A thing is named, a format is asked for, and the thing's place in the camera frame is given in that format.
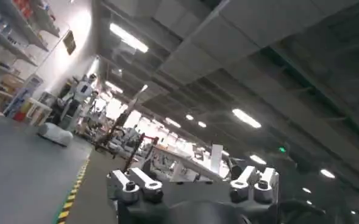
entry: green light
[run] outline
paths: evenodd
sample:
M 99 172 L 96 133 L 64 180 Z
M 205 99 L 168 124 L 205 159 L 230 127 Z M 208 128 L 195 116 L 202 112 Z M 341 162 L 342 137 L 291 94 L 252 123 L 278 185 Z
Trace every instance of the green light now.
M 286 152 L 286 149 L 284 147 L 279 147 L 278 149 L 279 149 L 280 152 L 283 152 L 283 153 Z

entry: metal ceiling panel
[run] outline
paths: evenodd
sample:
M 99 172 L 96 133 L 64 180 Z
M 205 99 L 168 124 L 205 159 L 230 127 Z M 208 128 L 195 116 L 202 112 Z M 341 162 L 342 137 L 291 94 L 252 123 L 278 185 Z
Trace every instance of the metal ceiling panel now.
M 342 9 L 348 8 L 356 3 L 359 3 L 359 0 L 312 0 L 324 13 L 331 15 L 336 12 L 339 12 Z
M 221 15 L 238 27 L 258 46 L 265 47 L 322 18 L 310 0 L 233 0 Z
M 162 0 L 109 0 L 130 16 L 152 16 Z
M 167 61 L 162 64 L 161 70 L 184 85 L 199 78 L 195 72 L 191 71 L 189 67 L 174 56 L 170 56 Z
M 206 75 L 220 67 L 215 59 L 195 46 L 190 40 L 183 42 L 176 50 L 176 57 L 198 76 Z
M 186 38 L 200 25 L 201 22 L 201 19 L 194 14 L 187 12 L 182 15 L 175 25 L 172 26 L 172 30 L 182 38 Z
M 239 30 L 217 13 L 210 15 L 192 34 L 193 41 L 213 58 L 226 64 L 259 50 Z
M 163 0 L 154 18 L 162 25 L 170 28 L 186 13 L 185 8 L 176 0 Z

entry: white panel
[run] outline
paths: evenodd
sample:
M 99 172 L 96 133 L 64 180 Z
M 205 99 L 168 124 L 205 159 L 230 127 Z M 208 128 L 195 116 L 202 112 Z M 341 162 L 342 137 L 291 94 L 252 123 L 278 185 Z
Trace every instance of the white panel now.
M 221 13 L 260 47 L 299 30 L 294 18 L 289 16 L 279 1 L 233 0 Z
M 223 64 L 259 50 L 221 16 L 210 16 L 193 35 L 193 41 Z
M 178 22 L 172 27 L 172 30 L 182 38 L 186 38 L 189 34 L 200 25 L 202 21 L 191 13 L 184 14 Z
M 170 28 L 178 22 L 184 13 L 185 8 L 183 8 L 177 1 L 163 0 L 160 3 L 154 18 L 164 26 Z
M 173 56 L 169 57 L 162 65 L 162 71 L 182 84 L 187 84 L 198 79 L 198 75 L 190 71 L 187 66 L 176 60 Z
M 175 55 L 197 75 L 206 75 L 220 67 L 218 61 L 190 41 L 182 43 Z

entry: gray floor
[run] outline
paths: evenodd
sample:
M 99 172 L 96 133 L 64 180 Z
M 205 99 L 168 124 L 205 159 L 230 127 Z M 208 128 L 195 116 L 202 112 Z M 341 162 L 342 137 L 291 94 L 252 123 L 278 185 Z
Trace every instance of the gray floor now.
M 69 212 L 66 224 L 116 224 L 113 211 L 107 203 L 106 175 L 121 169 L 124 160 L 112 160 L 110 155 L 92 151 L 84 180 Z
M 63 148 L 34 131 L 0 117 L 0 224 L 53 223 L 91 152 L 81 139 Z

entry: metal bracket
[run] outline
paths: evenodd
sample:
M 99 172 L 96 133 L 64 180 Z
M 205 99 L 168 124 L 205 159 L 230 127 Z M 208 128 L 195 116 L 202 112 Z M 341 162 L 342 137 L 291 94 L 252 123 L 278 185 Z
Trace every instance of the metal bracket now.
M 113 192 L 112 198 L 122 200 L 125 203 L 138 201 L 140 187 L 135 182 L 130 181 L 120 170 L 113 170 L 107 175 L 107 184 L 108 189 Z
M 129 173 L 129 178 L 136 182 L 136 184 L 138 184 L 142 188 L 146 200 L 155 203 L 162 200 L 163 185 L 161 182 L 154 181 L 139 168 L 131 168 L 129 170 Z

